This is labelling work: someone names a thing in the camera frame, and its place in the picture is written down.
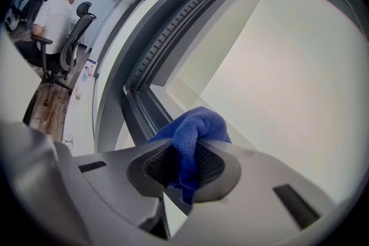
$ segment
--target man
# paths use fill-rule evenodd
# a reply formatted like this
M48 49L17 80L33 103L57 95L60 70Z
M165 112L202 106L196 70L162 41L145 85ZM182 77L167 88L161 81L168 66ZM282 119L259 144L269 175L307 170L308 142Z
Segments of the man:
M32 26L32 34L52 40L46 45L48 60L58 60L59 53L67 39L72 17L72 8L68 0L48 0L40 8ZM16 47L25 59L41 59L41 46L36 41L19 41Z

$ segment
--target chair base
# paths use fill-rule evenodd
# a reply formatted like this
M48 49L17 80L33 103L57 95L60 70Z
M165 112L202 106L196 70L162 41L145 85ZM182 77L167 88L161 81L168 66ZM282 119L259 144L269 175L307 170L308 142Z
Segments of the chair base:
M67 89L68 94L71 95L73 89L59 80L59 79L62 79L62 78L65 78L65 76L64 75L57 75L55 72L51 72L51 74L50 73L44 73L43 74L43 78L42 78L40 84L48 83L46 99L44 100L44 106L45 107L48 106L48 99L50 97L51 90L54 87L54 84L59 85L59 86L65 88L65 89Z

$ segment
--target water bottle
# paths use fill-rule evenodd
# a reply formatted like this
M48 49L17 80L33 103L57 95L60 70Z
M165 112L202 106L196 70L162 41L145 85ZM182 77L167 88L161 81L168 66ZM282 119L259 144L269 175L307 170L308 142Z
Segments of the water bottle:
M83 81L86 81L87 76L88 76L88 72L89 72L88 66L85 66L85 73L83 73L83 78L82 78Z
M88 76L92 76L92 70L93 70L93 65L91 65L91 69L88 71Z

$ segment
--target black slot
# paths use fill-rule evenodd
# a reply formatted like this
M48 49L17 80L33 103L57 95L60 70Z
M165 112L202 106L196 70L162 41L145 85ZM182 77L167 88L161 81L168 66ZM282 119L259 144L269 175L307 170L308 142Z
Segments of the black slot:
M278 198L303 230L317 221L320 215L289 185L284 184L273 188Z
M105 162L98 161L98 162L93 162L93 163L78 166L78 168L80 169L82 173L85 173L87 171L95 170L97 168L101 168L104 166L106 166Z

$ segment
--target chair headrest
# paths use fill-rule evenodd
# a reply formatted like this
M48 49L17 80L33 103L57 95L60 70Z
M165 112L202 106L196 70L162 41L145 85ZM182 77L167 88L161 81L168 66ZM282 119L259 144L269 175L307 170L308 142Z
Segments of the chair headrest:
M76 11L77 15L79 17L82 17L84 14L87 14L91 5L92 5L91 2L83 2L83 3L81 3L77 7L77 11Z

